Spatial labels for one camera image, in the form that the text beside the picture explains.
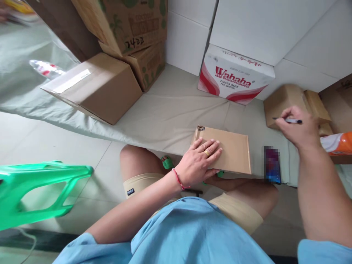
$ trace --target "pixelated phone screen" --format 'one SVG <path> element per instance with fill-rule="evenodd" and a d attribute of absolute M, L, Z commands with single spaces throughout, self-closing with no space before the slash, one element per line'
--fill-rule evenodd
<path fill-rule="evenodd" d="M 265 179 L 273 184 L 281 184 L 280 152 L 272 147 L 264 147 Z"/>

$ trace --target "hand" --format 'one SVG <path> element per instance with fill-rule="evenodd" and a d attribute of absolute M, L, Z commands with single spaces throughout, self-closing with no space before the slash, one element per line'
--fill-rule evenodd
<path fill-rule="evenodd" d="M 290 124 L 285 118 L 302 120 L 302 124 Z M 291 141 L 298 150 L 321 147 L 317 121 L 311 114 L 302 111 L 298 106 L 285 109 L 281 117 L 275 120 L 284 136 Z"/>
<path fill-rule="evenodd" d="M 175 167 L 180 181 L 185 187 L 200 183 L 219 172 L 216 169 L 208 170 L 209 165 L 220 157 L 223 150 L 222 148 L 216 150 L 219 141 L 211 139 L 201 144 L 202 140 L 202 137 L 196 140 Z"/>

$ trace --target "beige shorts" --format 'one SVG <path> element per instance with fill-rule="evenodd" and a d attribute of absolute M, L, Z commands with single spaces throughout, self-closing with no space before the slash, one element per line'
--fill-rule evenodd
<path fill-rule="evenodd" d="M 149 185 L 160 180 L 163 176 L 164 175 L 160 173 L 146 173 L 128 179 L 124 182 L 126 197 L 132 197 L 136 193 L 147 188 Z M 177 195 L 164 204 L 160 209 L 180 198 L 182 198 L 182 196 Z M 226 193 L 223 193 L 209 202 L 216 205 L 227 218 L 242 227 L 248 234 L 252 234 L 263 223 L 263 218 L 257 213 L 257 211 L 245 202 L 229 196 Z"/>

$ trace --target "wahaha box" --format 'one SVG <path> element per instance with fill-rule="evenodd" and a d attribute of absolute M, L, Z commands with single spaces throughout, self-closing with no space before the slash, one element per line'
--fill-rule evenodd
<path fill-rule="evenodd" d="M 247 105 L 274 79 L 272 66 L 210 44 L 198 89 Z"/>

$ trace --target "green slipper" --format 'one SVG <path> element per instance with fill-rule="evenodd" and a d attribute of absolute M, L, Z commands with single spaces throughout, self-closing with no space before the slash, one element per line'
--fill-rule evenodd
<path fill-rule="evenodd" d="M 162 157 L 160 158 L 160 160 L 161 160 L 163 157 L 167 157 L 167 159 L 162 162 L 162 165 L 164 166 L 164 168 L 165 168 L 165 169 L 172 169 L 172 168 L 173 168 L 173 163 L 172 163 L 172 160 L 170 159 L 170 157 L 167 156 L 167 155 L 164 155 L 164 156 L 162 156 Z"/>
<path fill-rule="evenodd" d="M 223 170 L 221 170 L 221 171 L 219 171 L 216 175 L 219 177 L 219 178 L 222 178 L 223 177 L 223 175 L 224 175 L 224 171 Z"/>

